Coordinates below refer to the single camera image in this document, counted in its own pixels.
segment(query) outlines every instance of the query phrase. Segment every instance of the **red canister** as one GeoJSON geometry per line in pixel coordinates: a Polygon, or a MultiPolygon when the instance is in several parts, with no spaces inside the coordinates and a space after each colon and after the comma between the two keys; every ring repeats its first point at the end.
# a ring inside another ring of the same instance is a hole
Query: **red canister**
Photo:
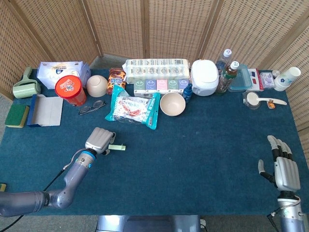
{"type": "Polygon", "coordinates": [[[81,106],[87,97],[82,82],[77,76],[64,76],[55,85],[56,94],[74,106],[81,106]]]}

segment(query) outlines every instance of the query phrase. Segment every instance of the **plastic bottle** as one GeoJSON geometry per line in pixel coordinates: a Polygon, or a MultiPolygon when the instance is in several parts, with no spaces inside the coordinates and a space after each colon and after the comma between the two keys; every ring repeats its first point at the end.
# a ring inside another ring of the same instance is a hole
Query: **plastic bottle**
{"type": "Polygon", "coordinates": [[[218,69],[219,76],[221,75],[222,71],[226,67],[226,65],[230,64],[232,58],[232,51],[231,49],[224,50],[223,53],[218,57],[218,60],[216,62],[216,66],[218,69]]]}
{"type": "Polygon", "coordinates": [[[189,100],[190,100],[190,98],[192,96],[192,93],[193,93],[193,91],[192,91],[192,84],[189,83],[187,85],[187,87],[183,90],[183,98],[185,100],[185,103],[189,102],[189,100]]]}
{"type": "Polygon", "coordinates": [[[231,65],[226,66],[219,78],[219,84],[216,89],[217,94],[224,94],[227,91],[227,88],[237,76],[238,67],[239,63],[237,61],[233,61],[231,65]]]}

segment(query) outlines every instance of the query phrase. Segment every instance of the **tabletop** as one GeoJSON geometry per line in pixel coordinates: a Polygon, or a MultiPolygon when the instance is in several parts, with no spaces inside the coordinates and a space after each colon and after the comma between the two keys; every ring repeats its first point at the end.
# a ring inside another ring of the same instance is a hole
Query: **tabletop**
{"type": "MultiPolygon", "coordinates": [[[[108,77],[108,70],[92,75],[108,77]]],[[[31,78],[36,76],[33,70],[31,78]]],[[[56,96],[43,85],[42,94],[56,96]]],[[[133,86],[126,90],[133,94],[133,86]]],[[[261,97],[288,101],[285,92],[265,90],[261,97]]],[[[95,127],[116,132],[114,144],[126,151],[98,156],[64,210],[44,208],[33,215],[257,215],[278,208],[273,184],[258,173],[259,159],[273,172],[268,135],[286,142],[298,164],[302,208],[309,213],[309,170],[290,106],[257,110],[242,103],[242,93],[193,95],[176,117],[159,110],[157,128],[109,122],[111,96],[87,96],[85,105],[107,105],[85,115],[64,101],[61,125],[6,128],[0,145],[0,182],[8,192],[43,189],[84,144],[95,127]]],[[[31,98],[14,103],[30,105],[31,98]]],[[[49,188],[64,187],[64,174],[49,188]]]]}

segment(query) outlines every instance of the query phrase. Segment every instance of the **robotic arm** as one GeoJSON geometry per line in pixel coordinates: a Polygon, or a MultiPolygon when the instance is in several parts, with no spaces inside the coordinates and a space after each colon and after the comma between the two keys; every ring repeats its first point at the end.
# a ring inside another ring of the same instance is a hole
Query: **robotic arm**
{"type": "Polygon", "coordinates": [[[272,218],[279,213],[283,232],[305,232],[304,214],[300,206],[301,200],[295,195],[296,191],[300,190],[297,164],[293,161],[292,152],[286,143],[272,135],[267,138],[272,149],[275,174],[273,176],[264,170],[264,163],[261,159],[258,163],[258,170],[261,176],[273,183],[280,191],[277,198],[279,208],[269,214],[267,218],[276,228],[272,218]]]}
{"type": "Polygon", "coordinates": [[[12,217],[37,212],[43,207],[63,209],[71,205],[74,194],[86,176],[96,154],[106,151],[109,143],[113,143],[115,133],[96,127],[85,143],[84,151],[79,155],[64,177],[66,186],[61,190],[7,193],[0,192],[0,216],[12,217]]]}

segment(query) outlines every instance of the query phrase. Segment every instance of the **white spoon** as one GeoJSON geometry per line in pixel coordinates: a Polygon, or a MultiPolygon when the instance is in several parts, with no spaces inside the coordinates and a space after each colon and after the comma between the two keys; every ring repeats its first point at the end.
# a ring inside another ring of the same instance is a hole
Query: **white spoon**
{"type": "Polygon", "coordinates": [[[273,98],[259,98],[259,96],[256,93],[250,92],[247,95],[247,101],[250,105],[258,105],[260,101],[270,101],[272,100],[275,104],[280,105],[287,105],[285,101],[279,100],[279,99],[273,99],[273,98]]]}

